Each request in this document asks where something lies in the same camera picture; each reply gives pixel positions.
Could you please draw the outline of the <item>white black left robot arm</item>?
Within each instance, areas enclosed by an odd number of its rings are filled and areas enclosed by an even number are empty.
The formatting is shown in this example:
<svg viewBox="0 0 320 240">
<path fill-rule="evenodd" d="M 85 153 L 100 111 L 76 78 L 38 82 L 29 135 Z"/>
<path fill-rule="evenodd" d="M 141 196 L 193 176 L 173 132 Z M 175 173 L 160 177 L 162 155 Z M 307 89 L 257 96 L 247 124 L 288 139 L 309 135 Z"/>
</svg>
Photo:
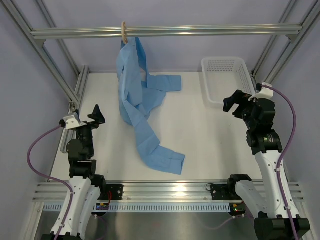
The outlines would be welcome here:
<svg viewBox="0 0 320 240">
<path fill-rule="evenodd" d="M 98 105 L 88 115 L 92 120 L 81 121 L 78 110 L 65 116 L 59 123 L 66 130 L 76 133 L 76 137 L 66 145 L 69 163 L 68 188 L 60 214 L 50 234 L 41 236 L 43 240 L 83 240 L 97 200 L 107 195 L 105 178 L 96 174 L 97 162 L 93 160 L 94 141 L 92 131 L 106 120 Z"/>
</svg>

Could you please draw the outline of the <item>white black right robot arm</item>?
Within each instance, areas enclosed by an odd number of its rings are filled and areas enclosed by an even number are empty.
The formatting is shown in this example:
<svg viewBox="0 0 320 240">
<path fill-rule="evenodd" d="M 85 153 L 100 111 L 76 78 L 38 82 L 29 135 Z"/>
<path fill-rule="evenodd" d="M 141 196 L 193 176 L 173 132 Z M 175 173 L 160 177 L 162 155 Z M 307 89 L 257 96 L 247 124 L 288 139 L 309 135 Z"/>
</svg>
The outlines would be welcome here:
<svg viewBox="0 0 320 240">
<path fill-rule="evenodd" d="M 266 197 L 262 197 L 247 176 L 231 176 L 226 192 L 233 199 L 241 198 L 254 219 L 259 240 L 300 240 L 311 229 L 310 222 L 297 209 L 283 166 L 284 150 L 273 129 L 275 103 L 256 98 L 241 90 L 223 101 L 223 111 L 233 112 L 244 121 L 246 140 L 261 172 Z"/>
</svg>

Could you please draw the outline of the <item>blue button-up shirt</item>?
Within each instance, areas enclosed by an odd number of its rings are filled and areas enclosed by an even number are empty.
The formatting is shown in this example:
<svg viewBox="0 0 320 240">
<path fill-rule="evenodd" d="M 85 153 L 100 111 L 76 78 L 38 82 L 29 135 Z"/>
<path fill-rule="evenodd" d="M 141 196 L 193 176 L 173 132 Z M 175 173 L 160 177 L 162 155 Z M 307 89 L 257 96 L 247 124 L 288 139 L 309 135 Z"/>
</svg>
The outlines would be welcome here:
<svg viewBox="0 0 320 240">
<path fill-rule="evenodd" d="M 185 155 L 161 146 L 150 126 L 151 111 L 162 105 L 168 92 L 182 90 L 180 75 L 151 75 L 147 56 L 139 38 L 121 44 L 116 59 L 119 112 L 133 126 L 137 152 L 151 169 L 180 175 Z"/>
</svg>

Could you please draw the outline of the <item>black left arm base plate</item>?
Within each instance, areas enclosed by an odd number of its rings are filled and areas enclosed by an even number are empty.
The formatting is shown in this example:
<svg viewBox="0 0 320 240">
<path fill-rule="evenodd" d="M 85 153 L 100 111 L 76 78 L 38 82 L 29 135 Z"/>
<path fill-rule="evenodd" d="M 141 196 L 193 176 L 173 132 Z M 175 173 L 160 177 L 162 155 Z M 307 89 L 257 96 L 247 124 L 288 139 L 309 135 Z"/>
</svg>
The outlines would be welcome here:
<svg viewBox="0 0 320 240">
<path fill-rule="evenodd" d="M 100 189 L 100 201 L 120 201 L 123 199 L 124 185 L 123 184 L 104 184 Z"/>
</svg>

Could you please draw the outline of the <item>beige wooden clothes hanger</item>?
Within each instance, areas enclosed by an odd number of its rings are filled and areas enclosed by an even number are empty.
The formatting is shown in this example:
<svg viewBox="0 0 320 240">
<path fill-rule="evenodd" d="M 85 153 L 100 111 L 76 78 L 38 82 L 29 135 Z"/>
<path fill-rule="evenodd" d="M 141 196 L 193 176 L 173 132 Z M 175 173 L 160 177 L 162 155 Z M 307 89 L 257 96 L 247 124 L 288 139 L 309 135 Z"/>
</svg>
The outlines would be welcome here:
<svg viewBox="0 0 320 240">
<path fill-rule="evenodd" d="M 128 43 L 128 38 L 127 38 L 127 34 L 126 34 L 126 22 L 123 21 L 121 23 L 121 39 L 122 39 L 122 42 L 126 45 Z"/>
</svg>

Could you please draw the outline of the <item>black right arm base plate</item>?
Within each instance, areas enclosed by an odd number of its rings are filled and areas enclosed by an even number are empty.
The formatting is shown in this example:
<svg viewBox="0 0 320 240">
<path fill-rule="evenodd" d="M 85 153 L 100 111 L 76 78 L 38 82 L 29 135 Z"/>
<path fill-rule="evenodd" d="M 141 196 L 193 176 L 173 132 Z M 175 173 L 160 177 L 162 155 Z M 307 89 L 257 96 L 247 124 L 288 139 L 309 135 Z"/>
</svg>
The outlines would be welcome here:
<svg viewBox="0 0 320 240">
<path fill-rule="evenodd" d="M 228 184 L 210 184 L 212 200 L 241 201 L 242 198 L 236 194 L 234 186 Z"/>
</svg>

